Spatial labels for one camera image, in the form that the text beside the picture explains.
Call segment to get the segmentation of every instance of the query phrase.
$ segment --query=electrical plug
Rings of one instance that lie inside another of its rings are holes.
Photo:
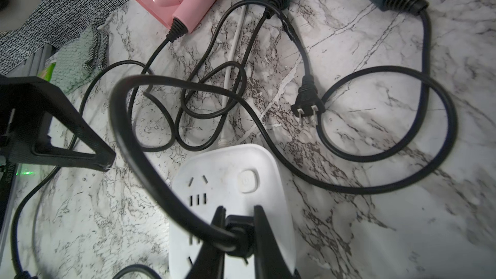
[[[325,109],[324,103],[317,95],[313,76],[303,76],[298,96],[291,106],[291,111],[298,117],[301,127],[303,127],[303,118],[308,116],[312,117],[313,125],[317,126],[317,115],[325,112]]]

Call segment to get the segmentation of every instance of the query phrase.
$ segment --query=white marble surface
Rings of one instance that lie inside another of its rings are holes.
[[[204,53],[221,15],[236,1],[218,0],[193,34],[162,51],[152,65],[155,73],[184,79]],[[428,1],[433,23],[432,75],[456,103],[460,122],[456,146],[435,173],[390,194],[341,195],[296,177],[284,178],[297,237],[297,267],[304,279],[496,277],[496,0]],[[261,13],[261,8],[249,9],[241,54]],[[381,12],[368,0],[293,0],[289,15],[307,47],[321,94],[340,77],[363,67],[421,68],[422,25],[412,16]],[[236,20],[230,17],[222,29],[207,70],[226,60]],[[110,63],[146,61],[167,33],[135,1],[109,17],[108,30]],[[315,129],[300,129],[290,113],[303,75],[300,60],[280,22],[266,22],[248,63],[245,99],[263,117],[286,157],[304,171],[347,185],[383,184],[417,171],[440,148],[446,115],[432,95],[425,125],[405,151],[371,164],[333,156]],[[139,71],[139,67],[116,68],[102,78],[88,102],[84,118],[113,148],[110,90],[121,77]],[[215,82],[222,84],[222,80],[218,76]],[[76,106],[85,88],[71,95]],[[354,153],[388,148],[409,128],[419,88],[418,81],[391,73],[353,81],[327,104],[328,135]],[[155,88],[153,93],[174,116],[178,92]],[[200,97],[197,108],[220,107],[219,97]],[[169,130],[158,110],[142,96],[136,104],[139,139],[148,145],[166,142]],[[182,133],[190,144],[198,145],[212,134],[216,122],[187,117]],[[233,143],[264,145],[243,109],[232,111],[230,122]],[[64,129],[54,125],[52,132],[55,144],[67,145],[71,136]],[[107,173],[63,168],[28,204],[20,221],[19,246],[23,266],[32,275],[110,278],[126,265],[145,263],[168,277],[167,216],[117,152]],[[194,155],[176,144],[148,157],[170,182],[180,164]],[[21,177],[17,203],[50,170],[24,169],[34,174]],[[6,252],[2,278],[13,277],[9,259]]]

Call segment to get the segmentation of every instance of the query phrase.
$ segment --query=patterned cloth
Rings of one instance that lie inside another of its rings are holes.
[[[98,30],[104,18],[86,28],[79,39],[71,42],[57,53],[57,63],[50,83],[57,85],[68,95],[88,83],[107,66],[109,35]]]
[[[43,0],[24,25],[0,32],[0,75],[10,72],[45,43],[60,48],[73,41],[99,15],[129,0]]]

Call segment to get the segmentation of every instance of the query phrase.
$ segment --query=cord end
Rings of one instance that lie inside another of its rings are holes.
[[[184,36],[187,33],[188,28],[183,24],[183,22],[181,22],[179,19],[174,18],[170,30],[166,35],[166,38],[172,43],[176,41],[176,39]]]
[[[317,95],[317,87],[313,81],[313,76],[303,76],[301,87],[298,89],[298,96],[291,111],[298,117],[300,125],[303,126],[304,117],[312,117],[313,125],[317,125],[317,115],[325,112],[325,106]]]
[[[20,274],[17,274],[14,277],[14,279],[38,279],[38,277],[37,276],[31,277],[31,275],[29,274],[29,272],[23,271]]]
[[[284,7],[287,5],[287,0],[266,0],[268,3],[276,7],[278,10],[284,9]],[[269,8],[265,8],[264,11],[264,16],[269,20],[273,15],[274,11],[272,11]]]

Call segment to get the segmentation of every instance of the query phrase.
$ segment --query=power strip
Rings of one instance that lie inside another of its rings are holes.
[[[230,214],[253,216],[261,205],[279,250],[293,273],[296,246],[293,221],[272,154],[261,146],[245,144],[199,154],[181,166],[172,183],[174,193],[197,216],[210,223],[219,206]],[[183,279],[195,263],[202,241],[170,222],[170,275]],[[254,259],[248,264],[226,255],[224,278],[254,279]]]

